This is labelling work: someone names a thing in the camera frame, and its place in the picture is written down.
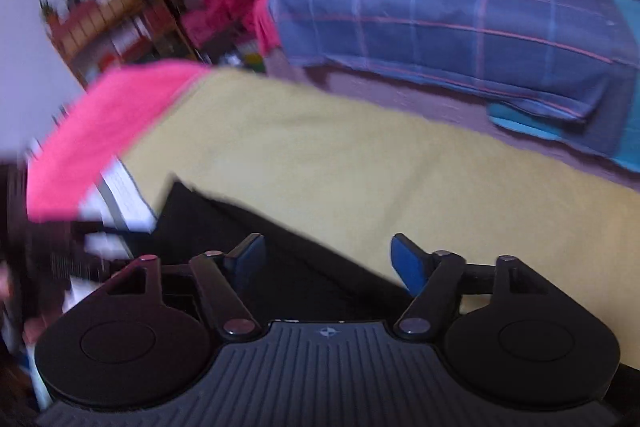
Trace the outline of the black pants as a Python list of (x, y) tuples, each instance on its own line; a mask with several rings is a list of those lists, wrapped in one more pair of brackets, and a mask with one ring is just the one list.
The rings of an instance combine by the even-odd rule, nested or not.
[(152, 232), (165, 265), (184, 265), (207, 251), (231, 253), (258, 234), (257, 251), (224, 260), (222, 273), (260, 324), (394, 323), (411, 301), (405, 288), (257, 213), (210, 199), (175, 179)]

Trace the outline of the yellow patterned bed cover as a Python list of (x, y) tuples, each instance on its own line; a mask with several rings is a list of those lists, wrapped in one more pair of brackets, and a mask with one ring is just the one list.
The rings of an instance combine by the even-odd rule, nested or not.
[(239, 69), (214, 70), (122, 156), (145, 202), (171, 178), (392, 277), (390, 240), (512, 255), (639, 363), (639, 195), (490, 136)]

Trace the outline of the bright pink cloth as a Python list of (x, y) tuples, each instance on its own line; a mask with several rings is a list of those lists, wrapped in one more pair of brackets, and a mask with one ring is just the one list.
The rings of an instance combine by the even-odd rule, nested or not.
[(27, 171), (30, 220), (67, 220), (102, 172), (212, 69), (187, 60), (113, 67), (44, 141)]

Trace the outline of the blue plaid sheet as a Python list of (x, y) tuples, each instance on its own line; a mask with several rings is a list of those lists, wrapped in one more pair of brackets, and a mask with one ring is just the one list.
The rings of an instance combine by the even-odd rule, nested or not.
[(634, 97), (638, 46), (614, 0), (269, 0), (299, 66), (437, 84), (583, 121)]

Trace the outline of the magenta clothes pile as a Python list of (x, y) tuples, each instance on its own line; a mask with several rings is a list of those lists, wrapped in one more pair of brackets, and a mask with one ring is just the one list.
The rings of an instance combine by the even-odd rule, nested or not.
[(257, 0), (201, 0), (198, 9), (185, 12), (180, 23), (186, 35), (197, 48), (234, 30), (240, 38), (256, 36), (254, 7)]

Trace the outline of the wooden shelf unit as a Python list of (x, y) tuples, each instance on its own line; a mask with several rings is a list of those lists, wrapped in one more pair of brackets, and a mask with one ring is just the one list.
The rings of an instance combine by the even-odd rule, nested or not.
[(84, 0), (62, 15), (40, 0), (49, 41), (84, 89), (113, 66), (194, 60), (179, 20), (182, 8), (181, 0)]

